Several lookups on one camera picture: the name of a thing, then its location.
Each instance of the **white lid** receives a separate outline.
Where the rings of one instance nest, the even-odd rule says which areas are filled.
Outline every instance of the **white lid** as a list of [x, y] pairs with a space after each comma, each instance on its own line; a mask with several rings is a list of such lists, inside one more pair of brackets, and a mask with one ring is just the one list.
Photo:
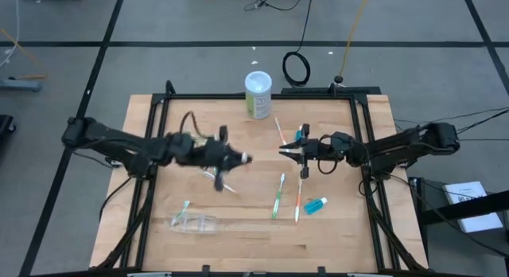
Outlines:
[[263, 93], [272, 86], [272, 78], [264, 71], [254, 71], [247, 74], [244, 84], [249, 91]]

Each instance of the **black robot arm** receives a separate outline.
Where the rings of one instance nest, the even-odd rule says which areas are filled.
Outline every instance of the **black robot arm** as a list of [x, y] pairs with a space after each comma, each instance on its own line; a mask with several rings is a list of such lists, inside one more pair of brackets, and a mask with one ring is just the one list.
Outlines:
[[91, 149], [121, 162], [131, 177], [147, 178], [157, 166], [173, 160], [180, 166], [215, 167], [216, 190], [223, 189], [223, 172], [250, 163], [246, 153], [233, 150], [227, 143], [227, 128], [220, 128], [219, 140], [204, 137], [198, 146], [187, 133], [168, 133], [163, 138], [141, 138], [111, 129], [93, 118], [70, 118], [62, 142], [71, 150]]
[[[279, 147], [301, 149], [301, 153], [279, 152], [302, 165], [301, 178], [309, 176], [309, 160], [338, 163], [346, 158], [350, 166], [367, 165], [371, 176], [387, 179], [396, 166], [408, 167], [427, 154], [449, 155], [460, 149], [456, 128], [448, 123], [428, 123], [366, 143], [341, 132], [319, 139], [308, 136], [309, 125], [304, 124], [298, 141]], [[322, 142], [325, 139], [330, 139], [330, 143]]]

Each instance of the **blue bottle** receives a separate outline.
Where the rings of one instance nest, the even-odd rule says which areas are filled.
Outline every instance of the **blue bottle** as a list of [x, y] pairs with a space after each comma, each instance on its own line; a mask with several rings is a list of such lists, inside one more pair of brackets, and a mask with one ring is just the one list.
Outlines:
[[327, 203], [327, 198], [322, 197], [321, 199], [316, 199], [314, 201], [309, 202], [307, 205], [305, 205], [304, 210], [308, 214], [313, 214], [324, 207], [324, 204]]

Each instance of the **gray floor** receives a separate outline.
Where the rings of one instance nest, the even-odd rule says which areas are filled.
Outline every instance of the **gray floor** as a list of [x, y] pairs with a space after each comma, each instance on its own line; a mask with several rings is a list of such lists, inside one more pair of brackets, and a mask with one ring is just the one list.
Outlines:
[[[101, 41], [116, 0], [20, 1], [23, 41]], [[244, 12], [254, 0], [125, 0], [112, 41], [296, 41], [307, 0], [292, 11]], [[285, 6], [295, 0], [270, 0]], [[307, 40], [343, 41], [361, 0], [313, 0]], [[509, 41], [507, 0], [473, 0], [493, 41]], [[16, 32], [14, 0], [0, 0], [0, 27]], [[369, 0], [356, 41], [482, 41], [464, 0]], [[60, 136], [74, 115], [99, 51], [95, 47], [27, 48], [45, 66], [39, 93], [0, 92], [0, 113], [13, 115], [18, 131], [0, 166], [0, 276], [17, 275], [63, 147]], [[274, 92], [288, 87], [281, 60], [288, 47], [108, 48], [87, 114], [121, 127], [129, 96], [161, 92], [171, 79], [179, 93], [243, 91], [243, 79], [263, 70]], [[343, 48], [302, 49], [312, 67], [309, 87], [337, 75]], [[509, 49], [497, 49], [509, 65]], [[0, 68], [0, 77], [42, 73], [21, 52]], [[290, 61], [298, 78], [302, 66]], [[395, 118], [426, 121], [509, 104], [485, 48], [356, 47], [346, 68], [348, 86], [380, 86]], [[487, 117], [453, 122], [459, 127]], [[402, 127], [412, 124], [400, 123]], [[509, 137], [509, 115], [466, 132], [463, 139]], [[423, 158], [414, 176], [446, 182], [482, 181], [486, 190], [507, 186], [507, 142], [463, 142], [451, 157]], [[56, 202], [33, 274], [83, 270], [98, 226], [110, 171], [73, 157]], [[463, 242], [450, 228], [430, 230], [429, 262], [437, 271], [505, 275], [503, 259]]]

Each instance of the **wooden table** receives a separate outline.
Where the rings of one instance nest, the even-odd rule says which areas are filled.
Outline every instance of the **wooden table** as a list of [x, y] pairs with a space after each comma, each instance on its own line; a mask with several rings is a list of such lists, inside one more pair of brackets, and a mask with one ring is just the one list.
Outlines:
[[[151, 96], [131, 96], [124, 131], [144, 135], [150, 99]], [[375, 137], [394, 134], [387, 96], [368, 96], [368, 100]], [[358, 109], [364, 130], [362, 110]], [[212, 181], [196, 168], [174, 164], [160, 168], [143, 270], [201, 271], [202, 265], [208, 264], [212, 271], [316, 272], [318, 266], [325, 266], [327, 272], [376, 271], [366, 201], [358, 193], [360, 170], [341, 162], [333, 174], [323, 175], [310, 162], [309, 178], [302, 186], [302, 206], [320, 197], [327, 197], [328, 203], [312, 216], [302, 210], [300, 222], [295, 225], [299, 166], [278, 154], [282, 141], [274, 117], [278, 117], [288, 141], [293, 140], [295, 130], [303, 123], [310, 124], [313, 138], [334, 131], [353, 136], [347, 101], [273, 100], [271, 116], [253, 120], [247, 116], [243, 100], [175, 99], [170, 101], [166, 130], [178, 131], [187, 111], [195, 112], [205, 134], [216, 134], [220, 125], [227, 124], [231, 145], [251, 154], [254, 162], [226, 177], [227, 184], [239, 194], [226, 190], [217, 193]], [[190, 121], [186, 128], [192, 129]], [[286, 181], [278, 219], [271, 220], [281, 173], [285, 173]], [[402, 170], [394, 174], [406, 178]], [[109, 192], [125, 179], [125, 170], [114, 170]], [[408, 185], [396, 179], [385, 185], [394, 232], [415, 259], [427, 266]], [[125, 232], [133, 188], [131, 183], [105, 208], [91, 265], [103, 261]], [[216, 234], [186, 234], [170, 229], [168, 219], [181, 210], [186, 200], [191, 201], [189, 212], [217, 218]], [[381, 230], [380, 239], [385, 264], [390, 267], [387, 241]], [[137, 242], [135, 237], [132, 252]]]

